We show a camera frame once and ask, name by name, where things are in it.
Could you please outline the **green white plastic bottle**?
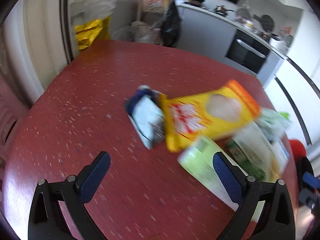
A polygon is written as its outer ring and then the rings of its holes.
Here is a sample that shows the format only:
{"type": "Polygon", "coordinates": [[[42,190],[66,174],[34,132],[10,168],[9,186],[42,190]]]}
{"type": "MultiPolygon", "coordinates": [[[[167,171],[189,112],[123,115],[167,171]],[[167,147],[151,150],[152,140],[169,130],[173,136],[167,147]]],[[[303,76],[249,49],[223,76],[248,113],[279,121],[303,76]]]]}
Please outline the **green white plastic bottle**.
{"type": "Polygon", "coordinates": [[[235,211],[239,205],[232,202],[213,167],[213,156],[223,149],[207,136],[178,139],[176,150],[181,150],[178,163],[219,200],[235,211]]]}

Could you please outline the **black garbage bag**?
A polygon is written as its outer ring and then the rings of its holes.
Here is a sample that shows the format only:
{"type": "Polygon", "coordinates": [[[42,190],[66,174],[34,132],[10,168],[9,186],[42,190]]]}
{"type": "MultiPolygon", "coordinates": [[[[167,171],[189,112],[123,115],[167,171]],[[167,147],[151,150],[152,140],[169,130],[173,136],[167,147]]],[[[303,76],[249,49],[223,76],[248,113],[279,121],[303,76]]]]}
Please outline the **black garbage bag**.
{"type": "Polygon", "coordinates": [[[171,0],[161,25],[163,46],[175,48],[181,34],[181,19],[175,1],[171,0]]]}

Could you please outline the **white refrigerator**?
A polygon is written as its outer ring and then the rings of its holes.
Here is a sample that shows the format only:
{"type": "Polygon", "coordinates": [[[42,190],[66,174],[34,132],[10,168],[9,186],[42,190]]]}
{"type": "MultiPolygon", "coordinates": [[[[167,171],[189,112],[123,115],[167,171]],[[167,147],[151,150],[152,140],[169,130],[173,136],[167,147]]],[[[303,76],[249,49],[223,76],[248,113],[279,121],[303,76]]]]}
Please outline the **white refrigerator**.
{"type": "Polygon", "coordinates": [[[289,114],[286,135],[300,140],[312,158],[319,153],[319,19],[303,11],[285,60],[265,86],[278,112],[289,114]]]}

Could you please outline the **clear plastic bag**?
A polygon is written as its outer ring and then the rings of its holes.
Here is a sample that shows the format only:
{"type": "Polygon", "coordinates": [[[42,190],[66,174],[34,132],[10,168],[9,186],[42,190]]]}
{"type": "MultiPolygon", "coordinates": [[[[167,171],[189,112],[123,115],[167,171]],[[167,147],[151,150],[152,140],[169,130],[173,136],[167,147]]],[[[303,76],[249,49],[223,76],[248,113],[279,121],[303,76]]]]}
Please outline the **clear plastic bag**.
{"type": "Polygon", "coordinates": [[[117,0],[69,0],[70,17],[77,18],[78,24],[102,20],[111,15],[117,0]]]}

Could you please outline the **black trash bin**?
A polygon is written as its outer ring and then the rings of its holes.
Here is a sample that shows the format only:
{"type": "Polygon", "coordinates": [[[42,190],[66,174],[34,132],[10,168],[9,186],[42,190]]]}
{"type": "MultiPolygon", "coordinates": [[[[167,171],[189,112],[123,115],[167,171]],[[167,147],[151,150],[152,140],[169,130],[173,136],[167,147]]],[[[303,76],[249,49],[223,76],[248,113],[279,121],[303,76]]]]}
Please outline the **black trash bin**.
{"type": "Polygon", "coordinates": [[[297,170],[297,179],[298,179],[298,192],[302,191],[302,189],[307,188],[312,193],[315,190],[307,183],[303,181],[303,175],[305,172],[309,172],[310,174],[314,175],[312,165],[307,157],[301,157],[299,161],[296,163],[296,170],[297,170]]]}

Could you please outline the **built-in black oven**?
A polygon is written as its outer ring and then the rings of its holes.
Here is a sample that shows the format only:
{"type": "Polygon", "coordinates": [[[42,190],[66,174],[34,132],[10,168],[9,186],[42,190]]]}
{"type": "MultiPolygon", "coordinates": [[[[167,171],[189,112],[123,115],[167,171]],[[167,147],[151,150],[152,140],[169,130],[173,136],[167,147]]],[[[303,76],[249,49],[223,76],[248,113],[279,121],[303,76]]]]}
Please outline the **built-in black oven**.
{"type": "Polygon", "coordinates": [[[265,45],[237,30],[226,57],[258,74],[269,53],[270,50],[265,45]]]}

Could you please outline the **white green carton box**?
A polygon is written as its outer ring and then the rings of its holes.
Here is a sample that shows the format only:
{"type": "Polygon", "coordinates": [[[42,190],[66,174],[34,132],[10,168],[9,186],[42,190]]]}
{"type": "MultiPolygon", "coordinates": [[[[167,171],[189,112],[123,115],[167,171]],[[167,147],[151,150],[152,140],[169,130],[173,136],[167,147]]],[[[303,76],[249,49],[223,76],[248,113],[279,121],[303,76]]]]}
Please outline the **white green carton box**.
{"type": "Polygon", "coordinates": [[[236,132],[227,148],[247,174],[264,182],[281,178],[290,158],[281,140],[269,142],[255,122],[236,132]]]}

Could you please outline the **gold foil bag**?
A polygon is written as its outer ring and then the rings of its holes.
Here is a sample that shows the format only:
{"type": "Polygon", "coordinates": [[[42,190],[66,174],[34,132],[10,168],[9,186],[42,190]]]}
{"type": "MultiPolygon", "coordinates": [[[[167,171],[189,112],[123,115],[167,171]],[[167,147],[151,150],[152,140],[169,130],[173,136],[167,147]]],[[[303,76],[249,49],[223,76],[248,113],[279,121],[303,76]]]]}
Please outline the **gold foil bag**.
{"type": "Polygon", "coordinates": [[[96,19],[85,24],[76,25],[75,38],[79,51],[89,48],[96,40],[109,40],[111,15],[103,19],[96,19]]]}

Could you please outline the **red plastic stool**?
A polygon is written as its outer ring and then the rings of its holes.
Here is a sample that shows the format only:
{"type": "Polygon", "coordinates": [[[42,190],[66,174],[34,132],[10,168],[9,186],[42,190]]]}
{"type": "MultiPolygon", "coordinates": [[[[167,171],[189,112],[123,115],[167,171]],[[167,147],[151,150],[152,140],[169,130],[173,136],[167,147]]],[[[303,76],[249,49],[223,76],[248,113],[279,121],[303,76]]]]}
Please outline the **red plastic stool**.
{"type": "Polygon", "coordinates": [[[298,162],[300,159],[306,157],[306,149],[301,141],[297,139],[290,139],[289,143],[295,162],[298,162]]]}

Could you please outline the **green white snack bag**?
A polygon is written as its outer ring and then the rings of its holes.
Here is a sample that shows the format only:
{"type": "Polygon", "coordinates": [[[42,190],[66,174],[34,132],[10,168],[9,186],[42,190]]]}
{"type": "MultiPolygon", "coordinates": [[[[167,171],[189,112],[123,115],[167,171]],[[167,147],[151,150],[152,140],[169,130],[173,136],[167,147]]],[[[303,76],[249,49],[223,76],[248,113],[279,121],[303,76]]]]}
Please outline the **green white snack bag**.
{"type": "Polygon", "coordinates": [[[259,118],[255,121],[269,142],[281,139],[290,127],[291,115],[287,112],[277,112],[270,108],[262,108],[259,118]]]}

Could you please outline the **blue white wrapper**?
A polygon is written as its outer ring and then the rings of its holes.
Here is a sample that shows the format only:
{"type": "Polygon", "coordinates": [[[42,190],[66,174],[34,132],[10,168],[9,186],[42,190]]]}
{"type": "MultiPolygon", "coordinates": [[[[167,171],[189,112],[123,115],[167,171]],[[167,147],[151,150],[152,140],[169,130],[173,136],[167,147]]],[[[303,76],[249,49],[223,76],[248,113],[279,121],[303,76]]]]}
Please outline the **blue white wrapper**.
{"type": "Polygon", "coordinates": [[[147,149],[165,138],[165,116],[159,105],[160,94],[147,85],[141,85],[124,104],[129,120],[147,149]]]}

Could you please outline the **yellow orange snack bag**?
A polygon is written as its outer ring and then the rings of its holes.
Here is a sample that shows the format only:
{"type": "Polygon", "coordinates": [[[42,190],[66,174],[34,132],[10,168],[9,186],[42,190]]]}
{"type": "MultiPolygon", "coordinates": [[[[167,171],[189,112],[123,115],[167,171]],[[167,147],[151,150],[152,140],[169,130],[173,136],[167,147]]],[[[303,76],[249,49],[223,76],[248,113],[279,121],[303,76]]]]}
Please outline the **yellow orange snack bag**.
{"type": "Polygon", "coordinates": [[[229,80],[217,90],[168,99],[159,96],[167,149],[179,152],[205,135],[228,137],[259,117],[261,108],[247,90],[229,80]]]}

